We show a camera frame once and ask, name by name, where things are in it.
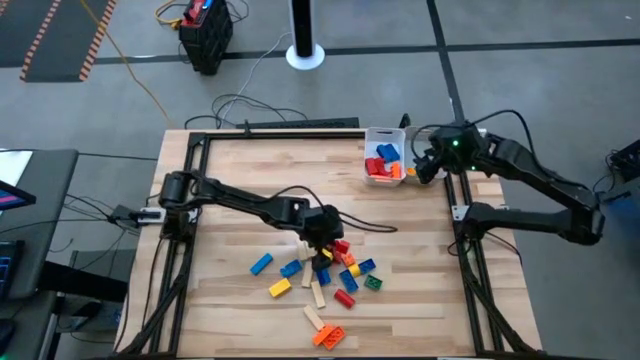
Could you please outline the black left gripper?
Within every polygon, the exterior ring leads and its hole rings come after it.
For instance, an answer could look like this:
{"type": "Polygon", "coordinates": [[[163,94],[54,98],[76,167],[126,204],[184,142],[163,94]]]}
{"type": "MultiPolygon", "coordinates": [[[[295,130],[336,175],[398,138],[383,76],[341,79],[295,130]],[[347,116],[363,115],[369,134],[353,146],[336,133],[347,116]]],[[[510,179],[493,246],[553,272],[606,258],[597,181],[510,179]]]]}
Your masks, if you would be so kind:
{"type": "MultiPolygon", "coordinates": [[[[325,248],[333,245],[336,240],[344,237],[342,219],[338,210],[332,205],[306,209],[303,214],[304,226],[301,230],[301,240],[309,243],[313,248],[325,248]]],[[[333,260],[316,254],[311,258],[312,269],[320,271],[328,269],[333,260]]]]}

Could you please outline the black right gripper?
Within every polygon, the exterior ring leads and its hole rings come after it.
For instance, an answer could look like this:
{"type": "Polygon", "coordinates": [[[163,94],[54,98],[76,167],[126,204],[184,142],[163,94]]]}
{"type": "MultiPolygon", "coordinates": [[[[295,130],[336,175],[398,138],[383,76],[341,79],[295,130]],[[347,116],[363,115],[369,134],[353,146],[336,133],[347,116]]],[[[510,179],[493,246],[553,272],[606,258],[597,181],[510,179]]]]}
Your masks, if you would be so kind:
{"type": "Polygon", "coordinates": [[[488,153],[488,141],[474,125],[440,127],[430,136],[432,163],[428,155],[416,159],[416,174],[429,184],[444,177],[444,170],[462,173],[479,169],[479,158],[488,153]]]}

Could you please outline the plain blue wooden block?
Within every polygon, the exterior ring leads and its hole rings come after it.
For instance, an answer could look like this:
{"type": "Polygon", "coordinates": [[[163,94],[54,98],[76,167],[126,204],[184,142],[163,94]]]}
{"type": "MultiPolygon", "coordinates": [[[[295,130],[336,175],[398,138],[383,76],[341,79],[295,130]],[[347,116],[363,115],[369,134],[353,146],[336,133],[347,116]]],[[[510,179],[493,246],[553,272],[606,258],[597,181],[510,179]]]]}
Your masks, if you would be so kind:
{"type": "Polygon", "coordinates": [[[251,274],[254,276],[259,275],[272,261],[272,255],[270,253],[265,253],[254,265],[251,266],[251,274]]]}

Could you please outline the white plastic bin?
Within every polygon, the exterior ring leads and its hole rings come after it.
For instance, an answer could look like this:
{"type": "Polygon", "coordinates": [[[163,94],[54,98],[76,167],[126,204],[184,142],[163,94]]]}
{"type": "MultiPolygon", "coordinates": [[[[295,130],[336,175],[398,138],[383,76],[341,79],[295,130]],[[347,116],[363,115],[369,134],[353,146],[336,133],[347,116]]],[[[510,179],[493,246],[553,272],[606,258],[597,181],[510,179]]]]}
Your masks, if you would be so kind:
{"type": "Polygon", "coordinates": [[[431,143],[429,142],[429,135],[432,133],[432,131],[430,129],[426,129],[424,131],[419,132],[417,126],[408,126],[404,128],[404,132],[405,132],[404,182],[410,185],[421,185],[421,182],[417,177],[417,174],[415,176],[408,175],[407,168],[415,168],[416,170],[415,160],[419,157],[424,156],[425,151],[432,148],[431,143]]]}
{"type": "MultiPolygon", "coordinates": [[[[368,128],[365,131],[365,146],[364,146],[364,182],[367,185],[383,186],[383,187],[395,187],[398,186],[405,178],[404,171],[405,160],[405,132],[403,129],[393,128],[368,128]],[[394,179],[391,176],[368,176],[365,168],[365,159],[369,157],[380,158],[376,152],[376,147],[380,144],[393,144],[398,153],[400,154],[399,162],[402,166],[402,177],[400,179],[394,179]]],[[[386,169],[391,173],[391,164],[385,163],[386,169]]]]}

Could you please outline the orange plastic brick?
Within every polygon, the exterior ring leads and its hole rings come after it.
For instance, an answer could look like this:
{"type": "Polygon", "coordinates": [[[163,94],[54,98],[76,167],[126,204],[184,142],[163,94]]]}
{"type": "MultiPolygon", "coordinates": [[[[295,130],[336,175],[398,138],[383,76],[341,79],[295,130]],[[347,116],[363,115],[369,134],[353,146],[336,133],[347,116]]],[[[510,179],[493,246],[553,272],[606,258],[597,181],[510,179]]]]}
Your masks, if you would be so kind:
{"type": "Polygon", "coordinates": [[[334,330],[332,325],[324,325],[317,333],[313,336],[312,342],[315,346],[319,346],[334,330]]]}
{"type": "Polygon", "coordinates": [[[327,350],[332,350],[346,336],[344,329],[340,326],[334,327],[332,331],[323,339],[322,345],[327,350]]]}

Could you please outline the black power strip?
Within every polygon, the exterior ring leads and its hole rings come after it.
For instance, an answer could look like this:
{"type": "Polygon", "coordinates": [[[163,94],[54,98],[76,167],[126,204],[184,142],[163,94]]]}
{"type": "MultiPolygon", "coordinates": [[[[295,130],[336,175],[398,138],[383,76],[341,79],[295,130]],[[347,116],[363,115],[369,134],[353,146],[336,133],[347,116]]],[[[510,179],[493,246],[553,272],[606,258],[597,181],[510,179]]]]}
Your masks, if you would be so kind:
{"type": "Polygon", "coordinates": [[[335,129],[335,128],[359,128],[358,117],[346,117],[346,118],[327,118],[327,119],[310,119],[310,120],[290,120],[280,122],[261,122],[250,123],[245,121],[242,124],[237,124],[237,129],[335,129]]]}

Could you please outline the black pole white base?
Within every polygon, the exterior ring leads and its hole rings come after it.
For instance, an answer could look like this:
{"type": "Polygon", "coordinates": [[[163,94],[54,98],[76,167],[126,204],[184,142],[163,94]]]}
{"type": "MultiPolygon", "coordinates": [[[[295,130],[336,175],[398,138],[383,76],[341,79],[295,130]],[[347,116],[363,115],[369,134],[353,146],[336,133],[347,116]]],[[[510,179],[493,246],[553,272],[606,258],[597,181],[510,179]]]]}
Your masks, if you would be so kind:
{"type": "Polygon", "coordinates": [[[315,1],[288,0],[292,45],[286,60],[300,71],[318,68],[325,59],[324,48],[317,42],[315,31],[315,1]]]}

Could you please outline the black floor device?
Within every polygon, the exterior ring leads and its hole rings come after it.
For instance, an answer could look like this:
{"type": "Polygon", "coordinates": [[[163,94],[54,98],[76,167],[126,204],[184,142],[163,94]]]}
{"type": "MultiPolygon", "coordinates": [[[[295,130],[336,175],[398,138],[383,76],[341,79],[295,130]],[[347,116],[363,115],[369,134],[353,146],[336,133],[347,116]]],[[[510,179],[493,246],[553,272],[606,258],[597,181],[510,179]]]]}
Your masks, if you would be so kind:
{"type": "Polygon", "coordinates": [[[624,182],[640,177],[640,139],[621,150],[614,150],[610,161],[624,182]]]}

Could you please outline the black power adapter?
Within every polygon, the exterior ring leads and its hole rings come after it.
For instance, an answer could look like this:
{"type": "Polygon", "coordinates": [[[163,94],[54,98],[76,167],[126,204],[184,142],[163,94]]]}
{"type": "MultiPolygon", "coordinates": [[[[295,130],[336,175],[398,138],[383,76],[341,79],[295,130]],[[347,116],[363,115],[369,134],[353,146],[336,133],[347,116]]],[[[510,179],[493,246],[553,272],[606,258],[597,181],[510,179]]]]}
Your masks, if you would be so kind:
{"type": "Polygon", "coordinates": [[[117,222],[127,226],[136,227],[138,225],[137,211],[123,205],[117,205],[112,210],[111,217],[117,222]]]}

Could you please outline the black equipment case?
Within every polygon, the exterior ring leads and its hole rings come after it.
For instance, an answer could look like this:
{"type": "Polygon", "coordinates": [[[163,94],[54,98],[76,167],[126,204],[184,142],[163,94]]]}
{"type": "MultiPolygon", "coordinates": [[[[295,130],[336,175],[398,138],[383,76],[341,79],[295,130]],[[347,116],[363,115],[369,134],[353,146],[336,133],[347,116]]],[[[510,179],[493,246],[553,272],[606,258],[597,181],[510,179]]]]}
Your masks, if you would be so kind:
{"type": "Polygon", "coordinates": [[[215,75],[233,35],[226,0],[190,0],[179,27],[179,39],[193,69],[215,75]]]}

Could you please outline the dark grey desk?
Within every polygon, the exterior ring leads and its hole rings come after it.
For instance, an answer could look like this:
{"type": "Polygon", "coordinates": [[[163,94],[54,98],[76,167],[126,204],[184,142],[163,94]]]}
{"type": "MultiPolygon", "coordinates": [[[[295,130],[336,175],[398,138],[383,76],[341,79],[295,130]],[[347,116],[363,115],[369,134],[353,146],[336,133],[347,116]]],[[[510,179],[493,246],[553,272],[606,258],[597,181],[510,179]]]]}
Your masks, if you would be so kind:
{"type": "Polygon", "coordinates": [[[17,187],[34,195],[36,202],[0,215],[0,241],[24,243],[7,295],[10,300],[27,298],[37,289],[77,159],[76,150],[33,153],[17,187]]]}

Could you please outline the backlit keyboard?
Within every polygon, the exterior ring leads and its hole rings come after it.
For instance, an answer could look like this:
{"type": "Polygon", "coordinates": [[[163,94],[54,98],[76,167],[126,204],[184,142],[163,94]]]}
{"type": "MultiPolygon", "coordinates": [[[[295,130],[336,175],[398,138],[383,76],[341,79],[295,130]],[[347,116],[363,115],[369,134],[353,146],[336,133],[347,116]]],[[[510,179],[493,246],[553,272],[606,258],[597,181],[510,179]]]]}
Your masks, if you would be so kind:
{"type": "Polygon", "coordinates": [[[18,271],[25,242],[0,241],[0,302],[8,298],[13,279],[18,271]]]}

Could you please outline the computer screen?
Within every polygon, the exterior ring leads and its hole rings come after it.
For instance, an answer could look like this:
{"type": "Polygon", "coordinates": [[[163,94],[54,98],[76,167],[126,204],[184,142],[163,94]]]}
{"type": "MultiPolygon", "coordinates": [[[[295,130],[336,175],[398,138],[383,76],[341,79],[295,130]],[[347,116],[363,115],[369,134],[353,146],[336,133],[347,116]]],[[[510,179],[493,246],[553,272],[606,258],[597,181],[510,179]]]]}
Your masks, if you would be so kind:
{"type": "Polygon", "coordinates": [[[35,204],[37,197],[0,180],[0,211],[35,204]]]}

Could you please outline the black hazard-striped mat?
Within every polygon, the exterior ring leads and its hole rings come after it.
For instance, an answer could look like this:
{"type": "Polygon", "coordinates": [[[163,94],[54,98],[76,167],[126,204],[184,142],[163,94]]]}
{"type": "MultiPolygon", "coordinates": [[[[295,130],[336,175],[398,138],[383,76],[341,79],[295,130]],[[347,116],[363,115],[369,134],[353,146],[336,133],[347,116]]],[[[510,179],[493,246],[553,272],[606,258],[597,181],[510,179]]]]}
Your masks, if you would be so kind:
{"type": "Polygon", "coordinates": [[[24,82],[83,82],[118,0],[0,0],[0,68],[24,82]]]}

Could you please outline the black aluminium table frame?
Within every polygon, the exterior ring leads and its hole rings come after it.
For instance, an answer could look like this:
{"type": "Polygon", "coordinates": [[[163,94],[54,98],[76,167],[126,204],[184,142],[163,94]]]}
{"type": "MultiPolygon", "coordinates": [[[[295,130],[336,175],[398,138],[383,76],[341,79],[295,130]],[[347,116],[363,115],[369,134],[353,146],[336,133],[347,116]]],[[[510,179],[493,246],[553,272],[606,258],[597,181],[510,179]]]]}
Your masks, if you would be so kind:
{"type": "Polygon", "coordinates": [[[291,187],[313,202],[359,219],[388,224],[388,233],[347,228],[354,256],[373,259],[379,291],[360,287],[355,305],[334,299],[327,285],[320,318],[346,336],[332,350],[315,346],[303,308],[310,289],[292,279],[286,294],[268,290],[297,255],[298,238],[259,218],[219,206],[205,208],[192,244],[172,245],[149,226],[140,236],[131,297],[114,360],[220,360],[261,357],[466,357],[506,349],[481,303],[463,284],[467,258],[492,289],[506,320],[529,345],[540,339],[514,237],[495,231],[471,250],[453,248],[451,207],[478,198],[498,205],[497,178],[449,177],[430,186],[370,186],[364,182],[361,129],[170,130],[164,135],[153,188],[174,170],[199,167],[223,183],[269,196],[291,187]],[[273,261],[257,276],[265,253],[273,261]]]}

